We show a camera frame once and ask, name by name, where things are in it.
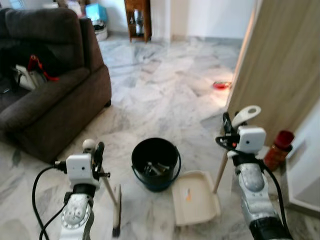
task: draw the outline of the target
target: red container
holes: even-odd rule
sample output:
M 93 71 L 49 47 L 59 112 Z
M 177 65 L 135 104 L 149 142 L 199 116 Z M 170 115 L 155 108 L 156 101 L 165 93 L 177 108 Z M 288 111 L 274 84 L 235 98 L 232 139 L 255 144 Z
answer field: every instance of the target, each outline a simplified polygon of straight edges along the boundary
M 291 142 L 294 137 L 290 131 L 279 132 L 274 144 L 264 157 L 264 164 L 271 171 L 275 171 L 286 160 L 286 156 L 292 150 Z

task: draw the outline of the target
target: wooden cabinet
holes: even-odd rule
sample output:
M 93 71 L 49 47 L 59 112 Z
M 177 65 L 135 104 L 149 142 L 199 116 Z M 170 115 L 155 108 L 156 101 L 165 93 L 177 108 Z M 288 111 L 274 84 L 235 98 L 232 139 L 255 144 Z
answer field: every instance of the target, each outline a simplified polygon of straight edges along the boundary
M 147 42 L 151 39 L 150 0 L 124 0 L 126 21 L 128 24 L 130 42 L 132 39 L 141 39 Z M 135 10 L 142 13 L 143 34 L 137 34 Z

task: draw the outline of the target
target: black bucket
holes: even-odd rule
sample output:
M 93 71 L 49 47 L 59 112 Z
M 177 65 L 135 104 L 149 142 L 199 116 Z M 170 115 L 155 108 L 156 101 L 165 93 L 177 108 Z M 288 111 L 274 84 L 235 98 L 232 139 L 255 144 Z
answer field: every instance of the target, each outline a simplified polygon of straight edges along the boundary
M 179 167 L 177 173 L 173 176 L 178 159 Z M 181 157 L 176 146 L 158 137 L 148 138 L 140 142 L 134 148 L 131 160 L 135 176 L 152 192 L 161 192 L 167 189 L 178 177 L 181 169 Z M 147 162 L 151 162 L 153 165 L 168 166 L 169 169 L 162 175 L 146 175 Z

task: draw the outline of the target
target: bucket handle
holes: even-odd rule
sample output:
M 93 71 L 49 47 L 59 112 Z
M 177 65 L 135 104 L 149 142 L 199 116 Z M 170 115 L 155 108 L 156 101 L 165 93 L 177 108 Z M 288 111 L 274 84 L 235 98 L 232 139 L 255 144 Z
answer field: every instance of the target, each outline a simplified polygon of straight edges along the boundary
M 175 150 L 176 150 L 176 153 L 178 154 L 178 158 L 179 158 L 179 167 L 178 167 L 178 171 L 176 172 L 175 176 L 170 180 L 170 181 L 167 181 L 166 183 L 163 183 L 161 185 L 152 185 L 150 183 L 147 183 L 145 181 L 143 181 L 139 176 L 138 174 L 136 173 L 136 169 L 135 167 L 132 165 L 132 170 L 133 170 L 133 173 L 134 175 L 136 176 L 136 178 L 141 182 L 143 183 L 144 185 L 146 186 L 149 186 L 150 188 L 155 188 L 155 189 L 160 189 L 160 188 L 164 188 L 164 187 L 167 187 L 169 186 L 174 180 L 177 179 L 179 173 L 180 173 L 180 170 L 181 170 L 181 156 L 180 156 L 180 153 L 178 151 L 178 148 L 175 146 Z

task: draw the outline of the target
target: marble floor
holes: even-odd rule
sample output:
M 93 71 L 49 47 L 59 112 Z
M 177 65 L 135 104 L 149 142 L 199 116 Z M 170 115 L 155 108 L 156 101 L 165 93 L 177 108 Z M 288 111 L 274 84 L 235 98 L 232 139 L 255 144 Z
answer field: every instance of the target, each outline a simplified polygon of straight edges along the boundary
M 175 227 L 171 190 L 149 192 L 134 177 L 131 153 L 142 140 L 165 138 L 182 157 L 182 172 L 217 175 L 224 150 L 214 142 L 221 127 L 228 90 L 214 90 L 214 81 L 231 81 L 240 51 L 239 40 L 191 38 L 129 43 L 111 36 L 100 42 L 112 83 L 112 106 L 98 116 L 60 154 L 65 160 L 81 152 L 87 138 L 106 144 L 103 167 L 110 183 L 122 186 L 120 240 L 250 240 L 240 198 L 232 189 L 233 166 L 227 164 L 218 195 L 221 216 L 204 224 Z M 35 240 L 40 228 L 32 210 L 34 179 L 45 163 L 0 143 L 0 240 Z M 36 204 L 44 222 L 63 204 L 67 177 L 55 170 L 40 179 Z M 94 198 L 92 240 L 112 238 L 112 202 L 102 187 Z M 287 221 L 297 240 L 320 239 L 320 222 L 288 210 Z M 47 229 L 60 235 L 60 219 Z

